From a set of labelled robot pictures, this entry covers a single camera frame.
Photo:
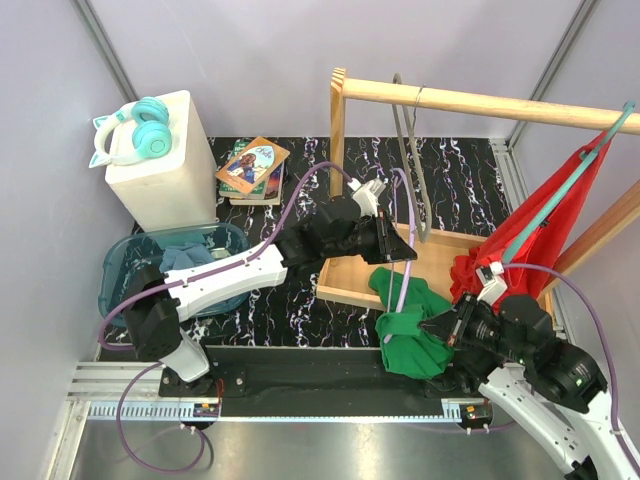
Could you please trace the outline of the grey hanger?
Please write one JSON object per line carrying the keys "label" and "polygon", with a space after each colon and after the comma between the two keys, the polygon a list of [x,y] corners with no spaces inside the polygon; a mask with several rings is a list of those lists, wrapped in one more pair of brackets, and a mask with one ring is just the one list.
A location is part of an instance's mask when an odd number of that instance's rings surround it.
{"label": "grey hanger", "polygon": [[421,243],[426,243],[432,228],[432,207],[415,137],[415,116],[409,118],[406,105],[392,104],[403,170],[409,183],[412,207],[416,219],[416,233]]}

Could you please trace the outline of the green tank top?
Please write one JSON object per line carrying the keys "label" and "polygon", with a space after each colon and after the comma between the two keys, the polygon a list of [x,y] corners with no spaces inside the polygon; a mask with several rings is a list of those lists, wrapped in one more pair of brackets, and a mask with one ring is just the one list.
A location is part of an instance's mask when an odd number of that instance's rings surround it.
{"label": "green tank top", "polygon": [[383,365],[389,373],[416,380],[430,380],[442,374],[453,358],[453,350],[437,337],[423,332],[419,323],[440,315],[451,303],[416,277],[408,280],[400,273],[379,267],[369,277],[388,310],[379,316],[375,330],[380,339]]}

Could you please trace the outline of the blue tank top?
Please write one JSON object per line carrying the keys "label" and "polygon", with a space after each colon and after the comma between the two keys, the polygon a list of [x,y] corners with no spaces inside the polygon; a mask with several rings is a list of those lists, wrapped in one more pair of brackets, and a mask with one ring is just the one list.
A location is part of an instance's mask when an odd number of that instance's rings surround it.
{"label": "blue tank top", "polygon": [[166,273],[172,270],[191,269],[229,257],[225,248],[209,249],[198,243],[185,243],[182,246],[170,246],[164,250],[159,270]]}

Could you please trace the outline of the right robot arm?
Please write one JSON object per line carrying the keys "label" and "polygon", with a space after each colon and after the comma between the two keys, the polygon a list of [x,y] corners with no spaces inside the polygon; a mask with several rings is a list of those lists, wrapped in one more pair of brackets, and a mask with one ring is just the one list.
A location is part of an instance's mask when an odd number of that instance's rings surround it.
{"label": "right robot arm", "polygon": [[493,308],[473,294],[420,322],[452,347],[454,384],[498,405],[567,479],[636,479],[639,453],[614,421],[613,379],[559,338],[529,295]]}

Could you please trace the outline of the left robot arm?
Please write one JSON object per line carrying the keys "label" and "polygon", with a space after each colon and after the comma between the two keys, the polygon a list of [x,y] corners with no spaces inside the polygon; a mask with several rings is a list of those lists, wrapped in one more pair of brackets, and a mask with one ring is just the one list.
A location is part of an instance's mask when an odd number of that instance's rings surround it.
{"label": "left robot arm", "polygon": [[331,199],[272,242],[190,269],[141,269],[127,290],[122,310],[137,360],[159,362],[196,396],[215,386],[216,372],[203,347],[182,322],[208,307],[322,267],[331,258],[359,256],[369,265],[414,261],[416,251],[378,204],[351,197]]}

